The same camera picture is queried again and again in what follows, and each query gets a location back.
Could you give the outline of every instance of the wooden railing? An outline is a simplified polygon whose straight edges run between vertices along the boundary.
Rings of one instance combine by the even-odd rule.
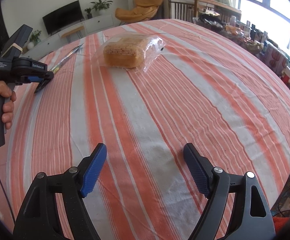
[[[241,19],[242,12],[229,5],[214,0],[168,0],[169,18],[193,22],[193,17],[206,10],[219,14],[218,18],[228,23],[231,16]]]

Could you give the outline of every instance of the green plant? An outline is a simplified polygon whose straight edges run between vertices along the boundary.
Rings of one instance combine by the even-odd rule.
[[[37,44],[38,41],[40,40],[38,38],[40,34],[41,34],[41,31],[39,30],[32,32],[32,34],[30,35],[29,41],[32,41],[33,43]]]
[[[111,6],[113,1],[102,1],[99,0],[98,2],[91,2],[92,4],[94,4],[94,6],[92,7],[92,9],[95,9],[95,11],[100,11],[100,10],[107,10],[109,8],[109,6]]]
[[[91,12],[91,8],[86,8],[84,11],[85,11],[87,14],[90,14],[90,12]]]

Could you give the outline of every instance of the packaged bread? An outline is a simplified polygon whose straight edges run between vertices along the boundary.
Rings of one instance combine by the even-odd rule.
[[[137,68],[146,71],[159,56],[165,42],[155,35],[124,32],[110,38],[103,47],[107,67]]]

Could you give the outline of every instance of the white plant pot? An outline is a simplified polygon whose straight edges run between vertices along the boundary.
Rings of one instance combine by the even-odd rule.
[[[35,44],[32,41],[27,44],[28,50],[31,50],[33,47],[35,47]]]

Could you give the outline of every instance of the television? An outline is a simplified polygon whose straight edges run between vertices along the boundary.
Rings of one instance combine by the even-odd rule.
[[[65,5],[43,17],[48,34],[59,31],[62,27],[83,19],[79,1]]]

